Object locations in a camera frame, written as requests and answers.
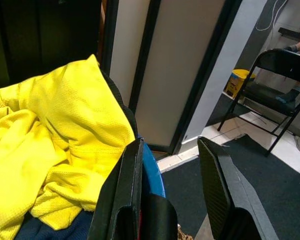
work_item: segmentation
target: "white tile floor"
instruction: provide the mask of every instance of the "white tile floor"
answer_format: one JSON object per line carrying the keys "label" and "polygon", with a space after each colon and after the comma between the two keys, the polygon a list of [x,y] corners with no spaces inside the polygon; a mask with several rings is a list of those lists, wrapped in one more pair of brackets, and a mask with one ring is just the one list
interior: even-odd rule
{"label": "white tile floor", "polygon": [[[276,124],[273,122],[252,112],[243,114],[241,117],[253,121],[256,125],[267,130],[273,130],[276,127]],[[275,136],[237,117],[225,121],[221,131],[217,131],[218,126],[219,123],[205,127],[201,135],[219,145],[227,145],[226,142],[248,134],[253,140],[266,149],[268,149],[276,139]],[[300,151],[297,149],[294,136],[291,133],[286,132],[271,153],[300,173]],[[180,166],[196,158],[198,154],[198,147],[194,147],[179,155],[166,157],[158,161],[160,171],[163,173]]]}

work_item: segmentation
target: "chair backrest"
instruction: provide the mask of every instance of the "chair backrest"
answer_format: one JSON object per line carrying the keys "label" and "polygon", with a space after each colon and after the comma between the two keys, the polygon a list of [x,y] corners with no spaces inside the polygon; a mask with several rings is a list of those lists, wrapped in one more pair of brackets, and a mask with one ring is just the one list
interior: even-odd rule
{"label": "chair backrest", "polygon": [[255,67],[300,82],[300,54],[284,49],[271,49],[261,53],[254,62]]}

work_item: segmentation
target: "blue plastic part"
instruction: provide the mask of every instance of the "blue plastic part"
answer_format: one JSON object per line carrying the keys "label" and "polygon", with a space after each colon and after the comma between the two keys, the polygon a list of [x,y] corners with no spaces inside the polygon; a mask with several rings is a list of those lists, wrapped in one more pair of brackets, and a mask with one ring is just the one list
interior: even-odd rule
{"label": "blue plastic part", "polygon": [[165,186],[162,180],[156,159],[146,143],[143,145],[143,179],[142,191],[166,197]]}

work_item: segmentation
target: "yellow fabric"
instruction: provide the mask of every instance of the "yellow fabric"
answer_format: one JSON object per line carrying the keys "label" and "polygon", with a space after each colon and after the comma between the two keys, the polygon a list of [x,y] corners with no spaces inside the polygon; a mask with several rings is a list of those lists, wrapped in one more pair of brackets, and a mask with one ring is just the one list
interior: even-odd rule
{"label": "yellow fabric", "polygon": [[100,189],[134,140],[94,55],[0,89],[0,238],[27,211],[55,230]]}

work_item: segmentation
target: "chair seat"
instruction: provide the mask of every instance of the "chair seat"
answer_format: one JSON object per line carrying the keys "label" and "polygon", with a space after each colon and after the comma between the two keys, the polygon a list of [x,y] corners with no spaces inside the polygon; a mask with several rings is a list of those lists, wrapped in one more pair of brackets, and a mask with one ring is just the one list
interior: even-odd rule
{"label": "chair seat", "polygon": [[284,94],[266,85],[248,82],[242,93],[248,99],[262,104],[286,116],[292,116],[295,113],[296,101],[282,103],[276,99],[276,96]]}

